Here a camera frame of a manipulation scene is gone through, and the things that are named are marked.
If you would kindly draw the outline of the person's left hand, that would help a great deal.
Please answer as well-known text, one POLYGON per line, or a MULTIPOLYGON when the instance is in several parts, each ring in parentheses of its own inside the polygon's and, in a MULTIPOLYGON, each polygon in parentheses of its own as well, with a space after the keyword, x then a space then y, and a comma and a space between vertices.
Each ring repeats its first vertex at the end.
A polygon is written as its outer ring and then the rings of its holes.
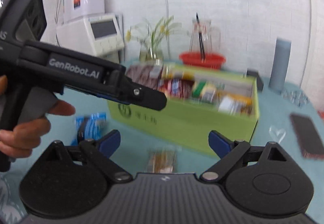
MULTIPOLYGON (((1 94, 7 89, 8 80, 1 76, 1 94)), ((58 100, 48 112, 59 116, 72 116, 75 108, 71 104, 58 100)), ((27 158, 33 149, 41 143, 41 137, 50 131, 51 124, 46 117, 17 125, 13 131, 1 130, 1 152, 11 158, 27 158)))

